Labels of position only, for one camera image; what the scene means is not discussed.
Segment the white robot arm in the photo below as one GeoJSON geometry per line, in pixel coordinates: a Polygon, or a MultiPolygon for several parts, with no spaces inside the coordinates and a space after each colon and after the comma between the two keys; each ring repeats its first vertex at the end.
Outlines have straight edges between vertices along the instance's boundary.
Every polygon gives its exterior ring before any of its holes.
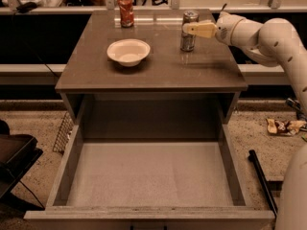
{"type": "MultiPolygon", "coordinates": [[[[220,13],[215,22],[185,23],[189,35],[217,38],[239,48],[257,63],[284,70],[300,106],[307,112],[307,51],[291,22],[282,18],[265,23],[243,16],[220,13]]],[[[280,194],[275,230],[307,230],[307,146],[291,158],[280,194]]]]}

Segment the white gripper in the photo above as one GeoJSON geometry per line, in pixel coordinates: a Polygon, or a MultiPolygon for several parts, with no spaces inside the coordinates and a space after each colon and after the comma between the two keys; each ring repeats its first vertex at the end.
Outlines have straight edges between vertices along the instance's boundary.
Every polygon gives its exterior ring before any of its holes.
{"type": "Polygon", "coordinates": [[[182,30],[186,34],[204,38],[216,35],[217,40],[225,45],[241,46],[243,38],[236,32],[236,28],[244,20],[243,16],[221,11],[216,24],[209,20],[185,23],[182,30]]]}

